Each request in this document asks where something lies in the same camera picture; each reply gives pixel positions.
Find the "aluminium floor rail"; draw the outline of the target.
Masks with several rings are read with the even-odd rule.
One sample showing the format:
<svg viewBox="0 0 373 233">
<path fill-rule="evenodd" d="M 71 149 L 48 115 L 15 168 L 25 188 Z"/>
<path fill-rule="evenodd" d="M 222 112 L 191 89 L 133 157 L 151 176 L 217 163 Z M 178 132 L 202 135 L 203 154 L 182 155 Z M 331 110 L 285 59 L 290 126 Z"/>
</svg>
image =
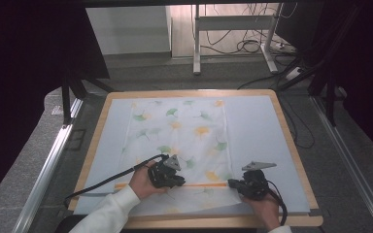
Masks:
<svg viewBox="0 0 373 233">
<path fill-rule="evenodd" d="M 71 134 L 73 125 L 79 114 L 83 100 L 75 99 L 70 108 L 69 123 L 62 126 L 59 130 L 55 141 L 51 147 L 49 155 L 41 169 L 41 172 L 34 183 L 32 190 L 18 216 L 17 222 L 11 233 L 27 233 L 33 222 L 33 219 L 41 205 L 48 186 L 51 182 L 51 177 L 55 171 L 60 155 L 65 148 L 66 142 Z"/>
<path fill-rule="evenodd" d="M 311 102 L 315 107 L 322 124 L 327 131 L 334 147 L 340 155 L 347 171 L 349 172 L 355 186 L 363 199 L 370 215 L 373 217 L 373 189 L 368 180 L 364 177 L 362 171 L 358 167 L 356 160 L 353 157 L 350 149 L 342 138 L 336 126 L 333 126 L 324 112 L 324 105 L 319 97 L 311 97 Z"/>
</svg>

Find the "black stand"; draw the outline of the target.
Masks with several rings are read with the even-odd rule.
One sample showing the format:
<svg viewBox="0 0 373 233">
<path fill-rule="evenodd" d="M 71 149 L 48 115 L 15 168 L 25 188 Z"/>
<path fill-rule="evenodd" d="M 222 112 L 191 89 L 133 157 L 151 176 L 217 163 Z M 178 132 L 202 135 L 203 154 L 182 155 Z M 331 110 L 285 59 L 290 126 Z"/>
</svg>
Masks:
<svg viewBox="0 0 373 233">
<path fill-rule="evenodd" d="M 101 81 L 90 77 L 81 72 L 73 72 L 67 69 L 62 77 L 62 110 L 63 110 L 63 125 L 67 126 L 72 122 L 72 112 L 70 103 L 70 92 L 73 92 L 76 98 L 82 100 L 86 98 L 87 91 L 84 86 L 84 81 L 87 81 L 106 92 L 114 92 L 115 90 L 102 83 Z"/>
<path fill-rule="evenodd" d="M 340 49 L 358 12 L 359 8 L 356 5 L 352 5 L 352 7 L 342 15 L 340 21 L 335 26 L 335 35 L 329 48 L 317 64 L 296 76 L 294 79 L 278 86 L 280 91 L 284 91 L 313 76 L 307 88 L 308 94 L 312 97 L 317 97 L 320 96 L 322 90 L 326 88 L 326 95 L 324 96 L 324 115 L 331 126 L 336 125 L 334 121 L 334 102 L 336 100 L 335 79 L 332 76 L 331 69 L 334 65 L 335 55 Z"/>
</svg>

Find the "white power strip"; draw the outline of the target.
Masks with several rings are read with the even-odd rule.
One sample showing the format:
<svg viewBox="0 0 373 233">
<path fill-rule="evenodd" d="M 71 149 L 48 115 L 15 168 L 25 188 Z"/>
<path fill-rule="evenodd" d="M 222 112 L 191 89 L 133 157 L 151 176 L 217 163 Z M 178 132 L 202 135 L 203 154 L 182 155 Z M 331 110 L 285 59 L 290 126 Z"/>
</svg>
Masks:
<svg viewBox="0 0 373 233">
<path fill-rule="evenodd" d="M 286 79 L 287 80 L 292 80 L 294 79 L 295 77 L 297 77 L 298 75 L 300 75 L 301 73 L 303 72 L 303 69 L 300 68 L 300 67 L 295 67 L 293 68 L 286 76 Z"/>
</svg>

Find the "dark floor socket plate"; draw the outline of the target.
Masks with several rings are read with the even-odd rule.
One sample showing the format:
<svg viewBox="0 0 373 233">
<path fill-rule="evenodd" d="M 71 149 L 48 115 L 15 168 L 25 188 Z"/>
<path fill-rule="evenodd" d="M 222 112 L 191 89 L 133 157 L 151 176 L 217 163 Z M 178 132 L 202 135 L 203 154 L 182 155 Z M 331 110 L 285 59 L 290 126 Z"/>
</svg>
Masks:
<svg viewBox="0 0 373 233">
<path fill-rule="evenodd" d="M 74 129 L 67 141 L 68 150 L 80 150 L 85 139 L 85 129 Z"/>
</svg>

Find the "white table mat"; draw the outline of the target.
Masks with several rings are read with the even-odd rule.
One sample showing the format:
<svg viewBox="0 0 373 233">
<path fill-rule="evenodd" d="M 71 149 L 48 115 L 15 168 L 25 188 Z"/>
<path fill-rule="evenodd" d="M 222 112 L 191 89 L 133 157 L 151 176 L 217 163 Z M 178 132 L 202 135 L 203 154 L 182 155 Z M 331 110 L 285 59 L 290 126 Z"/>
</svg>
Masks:
<svg viewBox="0 0 373 233">
<path fill-rule="evenodd" d="M 231 179 L 241 179 L 243 176 L 242 167 L 252 161 L 275 163 L 275 167 L 266 168 L 263 172 L 266 179 L 278 187 L 288 211 L 292 214 L 309 212 L 310 206 L 295 169 L 273 102 L 269 96 L 261 95 L 114 99 L 108 108 L 94 160 L 85 181 L 87 192 L 79 198 L 75 209 L 76 213 L 91 212 L 104 196 L 114 193 L 128 184 L 131 178 L 128 170 L 131 167 L 121 170 L 119 162 L 130 120 L 131 106 L 135 101 L 147 99 L 217 99 L 223 101 L 233 172 Z M 249 207 L 240 199 L 236 205 L 177 215 L 246 214 L 249 210 Z"/>
</svg>

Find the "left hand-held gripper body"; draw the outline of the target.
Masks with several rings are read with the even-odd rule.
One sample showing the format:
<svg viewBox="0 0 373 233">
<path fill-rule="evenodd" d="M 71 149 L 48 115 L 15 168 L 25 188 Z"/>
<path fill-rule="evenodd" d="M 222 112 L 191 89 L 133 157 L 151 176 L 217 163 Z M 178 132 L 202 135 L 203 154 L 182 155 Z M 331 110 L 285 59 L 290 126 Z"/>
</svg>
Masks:
<svg viewBox="0 0 373 233">
<path fill-rule="evenodd" d="M 163 155 L 161 161 L 155 163 L 148 171 L 151 183 L 156 188 L 172 188 L 171 179 L 181 170 L 180 163 L 176 154 L 169 156 Z"/>
</svg>

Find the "white leaf-print cloth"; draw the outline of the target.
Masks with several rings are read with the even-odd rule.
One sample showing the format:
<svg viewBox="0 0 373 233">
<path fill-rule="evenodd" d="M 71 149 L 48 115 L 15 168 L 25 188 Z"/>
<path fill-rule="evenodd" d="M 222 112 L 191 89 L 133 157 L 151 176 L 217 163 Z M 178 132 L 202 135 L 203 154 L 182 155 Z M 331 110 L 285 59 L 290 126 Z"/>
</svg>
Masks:
<svg viewBox="0 0 373 233">
<path fill-rule="evenodd" d="M 217 99 L 135 101 L 119 168 L 157 154 L 176 155 L 186 183 L 142 201 L 132 216 L 186 214 L 240 202 L 227 186 L 233 177 L 224 102 Z"/>
</svg>

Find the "person's right hand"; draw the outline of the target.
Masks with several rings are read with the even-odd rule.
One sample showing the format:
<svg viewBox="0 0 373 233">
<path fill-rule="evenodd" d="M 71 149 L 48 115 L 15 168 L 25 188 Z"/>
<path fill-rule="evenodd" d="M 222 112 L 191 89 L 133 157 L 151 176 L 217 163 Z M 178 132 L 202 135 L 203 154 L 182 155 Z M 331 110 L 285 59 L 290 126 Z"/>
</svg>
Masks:
<svg viewBox="0 0 373 233">
<path fill-rule="evenodd" d="M 279 205 L 271 194 L 267 194 L 260 201 L 247 197 L 243 197 L 242 200 L 252 208 L 256 218 L 262 222 L 268 231 L 281 226 L 279 221 Z"/>
</svg>

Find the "dark curtain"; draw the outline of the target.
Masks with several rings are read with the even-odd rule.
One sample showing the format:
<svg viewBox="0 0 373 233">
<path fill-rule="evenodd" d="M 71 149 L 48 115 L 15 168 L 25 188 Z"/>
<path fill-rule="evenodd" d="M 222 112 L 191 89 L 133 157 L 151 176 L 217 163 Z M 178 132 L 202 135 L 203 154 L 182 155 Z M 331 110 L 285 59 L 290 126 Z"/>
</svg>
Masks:
<svg viewBox="0 0 373 233">
<path fill-rule="evenodd" d="M 373 0 L 323 0 L 315 38 L 321 38 L 353 4 L 360 11 L 335 54 L 332 74 L 347 92 L 344 108 L 373 142 Z"/>
<path fill-rule="evenodd" d="M 0 183 L 44 111 L 48 93 L 69 79 L 107 79 L 83 7 L 0 0 Z"/>
</svg>

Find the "person's left hand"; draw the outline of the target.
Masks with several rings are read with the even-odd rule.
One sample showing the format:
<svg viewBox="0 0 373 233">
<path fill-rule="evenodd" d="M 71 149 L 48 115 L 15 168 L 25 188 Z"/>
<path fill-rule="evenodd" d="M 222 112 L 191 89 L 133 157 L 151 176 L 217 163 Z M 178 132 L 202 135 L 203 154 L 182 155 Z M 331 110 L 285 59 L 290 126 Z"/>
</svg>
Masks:
<svg viewBox="0 0 373 233">
<path fill-rule="evenodd" d="M 150 181 L 148 171 L 154 164 L 154 161 L 150 161 L 143 167 L 137 169 L 129 182 L 129 186 L 140 200 L 146 199 L 153 194 L 162 194 L 167 191 L 165 187 L 154 187 Z"/>
</svg>

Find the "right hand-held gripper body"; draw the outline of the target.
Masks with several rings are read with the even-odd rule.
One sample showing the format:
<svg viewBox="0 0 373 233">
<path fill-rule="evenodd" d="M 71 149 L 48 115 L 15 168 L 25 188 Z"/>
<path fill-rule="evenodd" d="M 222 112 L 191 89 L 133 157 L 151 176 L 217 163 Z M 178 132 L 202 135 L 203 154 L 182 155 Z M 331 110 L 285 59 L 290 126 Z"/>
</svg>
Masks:
<svg viewBox="0 0 373 233">
<path fill-rule="evenodd" d="M 238 192 L 252 200 L 261 200 L 270 191 L 263 169 L 275 167 L 275 163 L 250 162 L 242 167 L 243 180 L 240 181 Z"/>
</svg>

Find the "white desk frame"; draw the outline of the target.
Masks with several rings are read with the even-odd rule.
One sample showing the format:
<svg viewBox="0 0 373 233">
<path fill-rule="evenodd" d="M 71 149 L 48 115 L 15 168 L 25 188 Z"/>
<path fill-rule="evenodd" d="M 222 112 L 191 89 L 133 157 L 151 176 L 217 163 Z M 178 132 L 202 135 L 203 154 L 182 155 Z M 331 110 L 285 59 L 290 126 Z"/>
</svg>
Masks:
<svg viewBox="0 0 373 233">
<path fill-rule="evenodd" d="M 193 74 L 201 73 L 201 31 L 236 31 L 236 30 L 259 30 L 266 31 L 266 39 L 259 47 L 271 74 L 277 74 L 278 68 L 270 53 L 270 46 L 282 9 L 282 3 L 277 5 L 272 15 L 239 15 L 239 16 L 201 16 L 200 6 L 195 5 L 193 16 Z"/>
</svg>

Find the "white cabinet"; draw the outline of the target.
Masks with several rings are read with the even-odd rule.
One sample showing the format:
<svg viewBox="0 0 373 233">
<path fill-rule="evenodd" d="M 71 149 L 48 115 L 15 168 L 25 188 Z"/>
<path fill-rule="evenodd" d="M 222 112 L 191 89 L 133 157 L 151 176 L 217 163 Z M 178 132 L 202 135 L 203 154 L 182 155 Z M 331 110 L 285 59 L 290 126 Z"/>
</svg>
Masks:
<svg viewBox="0 0 373 233">
<path fill-rule="evenodd" d="M 86 13 L 104 55 L 172 50 L 169 7 L 86 8 Z"/>
</svg>

